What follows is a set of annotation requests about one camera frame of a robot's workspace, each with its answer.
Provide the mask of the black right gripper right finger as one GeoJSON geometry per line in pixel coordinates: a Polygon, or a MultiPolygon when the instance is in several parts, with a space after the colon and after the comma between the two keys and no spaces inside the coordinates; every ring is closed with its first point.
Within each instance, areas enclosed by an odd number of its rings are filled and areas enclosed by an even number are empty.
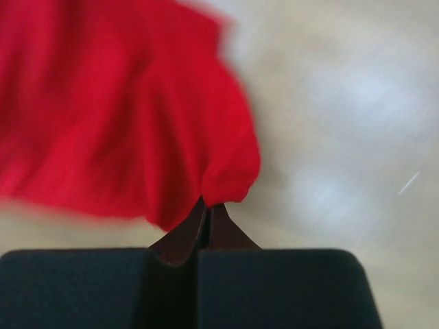
{"type": "Polygon", "coordinates": [[[198,252],[199,328],[381,328],[362,264],[342,249],[262,249],[216,206],[198,252]]]}

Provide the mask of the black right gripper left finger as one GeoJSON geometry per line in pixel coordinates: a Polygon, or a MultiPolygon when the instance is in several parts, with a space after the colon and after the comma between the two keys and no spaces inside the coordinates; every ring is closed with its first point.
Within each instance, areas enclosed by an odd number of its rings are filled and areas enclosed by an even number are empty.
{"type": "Polygon", "coordinates": [[[2,328],[195,328],[207,209],[148,248],[22,249],[1,257],[2,328]]]}

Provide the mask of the red t-shirt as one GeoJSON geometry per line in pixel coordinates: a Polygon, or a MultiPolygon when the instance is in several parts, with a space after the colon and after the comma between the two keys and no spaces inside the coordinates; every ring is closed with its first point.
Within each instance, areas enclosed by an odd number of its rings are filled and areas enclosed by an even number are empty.
{"type": "Polygon", "coordinates": [[[166,231],[242,201],[261,156],[229,25],[177,1],[2,1],[2,198],[166,231]]]}

